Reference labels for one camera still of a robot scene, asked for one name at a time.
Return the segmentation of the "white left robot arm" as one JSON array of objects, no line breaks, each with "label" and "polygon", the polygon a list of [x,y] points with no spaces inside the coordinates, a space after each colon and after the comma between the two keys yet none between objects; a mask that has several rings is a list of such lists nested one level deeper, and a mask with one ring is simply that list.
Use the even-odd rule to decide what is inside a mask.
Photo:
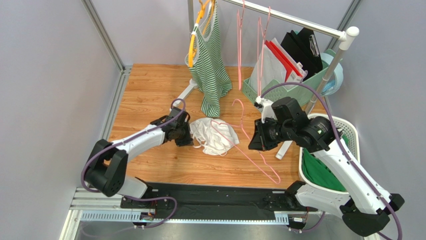
[{"label": "white left robot arm", "polygon": [[142,153],[175,142],[178,147],[193,145],[190,134],[190,114],[173,107],[144,129],[119,140],[98,140],[84,166],[81,179],[107,197],[122,195],[142,198],[150,187],[137,178],[127,175],[128,163]]}]

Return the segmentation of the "white tank top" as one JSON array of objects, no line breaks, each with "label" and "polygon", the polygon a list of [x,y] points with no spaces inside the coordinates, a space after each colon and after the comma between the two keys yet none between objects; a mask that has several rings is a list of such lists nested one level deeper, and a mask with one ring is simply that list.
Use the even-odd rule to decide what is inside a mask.
[{"label": "white tank top", "polygon": [[225,156],[240,143],[231,125],[218,118],[199,118],[189,125],[190,134],[195,140],[194,148],[211,156]]}]

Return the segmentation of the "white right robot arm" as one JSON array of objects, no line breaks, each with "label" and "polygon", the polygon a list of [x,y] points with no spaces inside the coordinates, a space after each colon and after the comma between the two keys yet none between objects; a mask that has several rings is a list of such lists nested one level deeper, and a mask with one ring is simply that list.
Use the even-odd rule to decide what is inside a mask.
[{"label": "white right robot arm", "polygon": [[382,188],[361,166],[329,116],[307,115],[298,101],[262,97],[254,105],[261,117],[254,122],[250,150],[269,151],[292,141],[322,162],[343,185],[342,191],[319,187],[311,181],[295,181],[286,191],[291,207],[312,207],[343,220],[359,236],[383,230],[404,204],[400,194]]}]

